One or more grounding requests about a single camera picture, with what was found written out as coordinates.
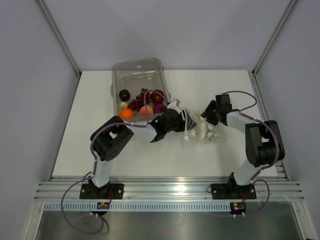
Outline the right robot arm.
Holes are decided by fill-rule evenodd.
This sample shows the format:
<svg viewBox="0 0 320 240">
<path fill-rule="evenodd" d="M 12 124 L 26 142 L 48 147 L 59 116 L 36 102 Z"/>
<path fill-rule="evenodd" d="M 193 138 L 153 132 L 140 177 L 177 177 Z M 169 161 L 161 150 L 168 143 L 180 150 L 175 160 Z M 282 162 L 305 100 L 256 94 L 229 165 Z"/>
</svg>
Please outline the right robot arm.
<svg viewBox="0 0 320 240">
<path fill-rule="evenodd" d="M 240 93 L 253 98 L 254 103 L 242 109 L 233 108 L 230 94 Z M 211 100 L 201 116 L 210 124 L 223 124 L 242 132 L 245 136 L 246 159 L 227 180 L 226 190 L 232 198 L 239 198 L 245 190 L 253 186 L 254 180 L 262 171 L 273 167 L 285 158 L 285 147 L 278 123 L 275 120 L 263 121 L 244 113 L 258 104 L 251 93 L 231 90 L 218 94 Z"/>
</svg>

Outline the fake dark red apple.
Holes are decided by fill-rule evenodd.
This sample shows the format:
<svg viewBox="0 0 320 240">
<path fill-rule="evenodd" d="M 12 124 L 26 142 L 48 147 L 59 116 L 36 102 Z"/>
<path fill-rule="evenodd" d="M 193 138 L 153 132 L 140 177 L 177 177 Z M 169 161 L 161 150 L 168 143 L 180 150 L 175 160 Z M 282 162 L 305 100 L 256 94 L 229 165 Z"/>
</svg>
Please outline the fake dark red apple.
<svg viewBox="0 0 320 240">
<path fill-rule="evenodd" d="M 155 105 L 162 104 L 164 102 L 164 93 L 161 90 L 156 89 L 151 93 L 151 100 Z"/>
</svg>

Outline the fake white radish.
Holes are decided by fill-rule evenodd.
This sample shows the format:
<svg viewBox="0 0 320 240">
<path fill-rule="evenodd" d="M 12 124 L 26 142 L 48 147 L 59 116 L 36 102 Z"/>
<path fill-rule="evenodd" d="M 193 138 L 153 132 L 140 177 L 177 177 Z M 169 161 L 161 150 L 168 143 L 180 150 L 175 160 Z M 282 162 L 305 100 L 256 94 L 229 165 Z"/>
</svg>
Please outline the fake white radish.
<svg viewBox="0 0 320 240">
<path fill-rule="evenodd" d="M 198 126 L 198 136 L 201 140 L 223 138 L 224 135 L 225 132 L 219 125 L 203 122 Z"/>
</svg>

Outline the clear zip top bag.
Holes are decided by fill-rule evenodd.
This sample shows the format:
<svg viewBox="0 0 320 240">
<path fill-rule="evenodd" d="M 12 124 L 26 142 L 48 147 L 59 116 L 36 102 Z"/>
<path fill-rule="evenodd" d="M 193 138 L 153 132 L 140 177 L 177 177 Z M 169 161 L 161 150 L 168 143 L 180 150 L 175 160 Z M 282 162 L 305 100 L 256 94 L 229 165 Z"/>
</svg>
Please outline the clear zip top bag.
<svg viewBox="0 0 320 240">
<path fill-rule="evenodd" d="M 200 111 L 188 108 L 180 108 L 183 124 L 184 140 L 194 142 L 219 141 L 225 137 L 225 131 L 221 125 L 213 125 L 201 116 Z"/>
</svg>

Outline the fake purple grapes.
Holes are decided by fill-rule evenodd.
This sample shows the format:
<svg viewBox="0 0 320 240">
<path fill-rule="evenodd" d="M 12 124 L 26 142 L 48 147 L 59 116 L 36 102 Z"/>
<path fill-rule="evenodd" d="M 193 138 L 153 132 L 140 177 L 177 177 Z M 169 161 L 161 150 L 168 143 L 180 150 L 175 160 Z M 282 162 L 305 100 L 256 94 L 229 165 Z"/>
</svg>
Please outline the fake purple grapes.
<svg viewBox="0 0 320 240">
<path fill-rule="evenodd" d="M 151 94 L 145 94 L 147 91 L 148 90 L 146 88 L 142 88 L 140 94 L 128 104 L 128 108 L 134 111 L 139 111 L 145 103 L 148 105 L 151 101 Z"/>
</svg>

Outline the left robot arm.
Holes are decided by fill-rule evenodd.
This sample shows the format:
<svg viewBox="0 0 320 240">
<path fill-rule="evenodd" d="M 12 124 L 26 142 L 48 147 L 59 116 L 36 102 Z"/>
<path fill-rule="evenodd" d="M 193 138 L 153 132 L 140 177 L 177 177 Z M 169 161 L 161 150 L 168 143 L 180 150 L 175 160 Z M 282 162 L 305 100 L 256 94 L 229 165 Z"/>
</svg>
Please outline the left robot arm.
<svg viewBox="0 0 320 240">
<path fill-rule="evenodd" d="M 112 195 L 110 171 L 113 159 L 130 140 L 156 143 L 170 132 L 185 130 L 186 114 L 168 109 L 148 124 L 134 124 L 123 121 L 115 115 L 98 128 L 90 137 L 90 151 L 94 157 L 93 173 L 81 186 L 80 198 L 95 200 L 109 199 Z"/>
</svg>

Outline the fake purple onion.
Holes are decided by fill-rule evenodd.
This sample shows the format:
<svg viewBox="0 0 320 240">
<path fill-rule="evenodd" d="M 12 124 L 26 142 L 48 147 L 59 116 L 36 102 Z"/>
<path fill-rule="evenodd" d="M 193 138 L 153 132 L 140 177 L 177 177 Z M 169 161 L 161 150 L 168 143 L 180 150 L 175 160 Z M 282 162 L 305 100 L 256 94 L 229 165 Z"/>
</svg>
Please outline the fake purple onion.
<svg viewBox="0 0 320 240">
<path fill-rule="evenodd" d="M 153 113 L 154 114 L 160 114 L 160 113 L 164 113 L 166 111 L 167 111 L 167 106 L 162 104 L 162 103 L 156 104 L 153 107 Z"/>
</svg>

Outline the fake peach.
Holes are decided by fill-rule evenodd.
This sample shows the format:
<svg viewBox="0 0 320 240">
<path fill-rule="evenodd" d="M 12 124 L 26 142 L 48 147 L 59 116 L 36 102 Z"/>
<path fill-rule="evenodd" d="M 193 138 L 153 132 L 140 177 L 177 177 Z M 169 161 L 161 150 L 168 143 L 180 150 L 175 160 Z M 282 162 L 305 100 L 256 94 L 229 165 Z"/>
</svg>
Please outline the fake peach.
<svg viewBox="0 0 320 240">
<path fill-rule="evenodd" d="M 140 116 L 153 115 L 153 114 L 154 114 L 153 108 L 151 106 L 149 106 L 149 105 L 143 106 L 139 110 L 139 115 Z"/>
</svg>

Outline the fake garlic bulb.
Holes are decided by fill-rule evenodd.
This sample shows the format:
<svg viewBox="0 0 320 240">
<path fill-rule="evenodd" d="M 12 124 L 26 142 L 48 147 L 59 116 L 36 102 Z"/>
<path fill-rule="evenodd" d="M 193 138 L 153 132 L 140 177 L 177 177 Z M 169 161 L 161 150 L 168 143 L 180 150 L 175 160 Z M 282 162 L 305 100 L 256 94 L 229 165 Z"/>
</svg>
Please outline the fake garlic bulb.
<svg viewBox="0 0 320 240">
<path fill-rule="evenodd" d="M 123 101 L 120 103 L 120 108 L 122 110 L 127 109 L 128 108 L 128 103 L 126 101 Z"/>
</svg>

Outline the fake orange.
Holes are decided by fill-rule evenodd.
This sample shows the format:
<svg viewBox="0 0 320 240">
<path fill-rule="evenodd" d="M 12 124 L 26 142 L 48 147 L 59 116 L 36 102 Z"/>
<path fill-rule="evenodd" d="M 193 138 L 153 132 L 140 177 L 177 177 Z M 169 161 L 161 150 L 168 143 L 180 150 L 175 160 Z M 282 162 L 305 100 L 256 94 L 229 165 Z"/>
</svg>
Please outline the fake orange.
<svg viewBox="0 0 320 240">
<path fill-rule="evenodd" d="M 134 118 L 135 117 L 135 113 L 133 110 L 131 110 L 130 108 L 126 108 L 126 109 L 123 109 L 121 112 L 120 112 L 120 115 L 119 115 L 122 119 L 129 119 L 129 118 Z"/>
</svg>

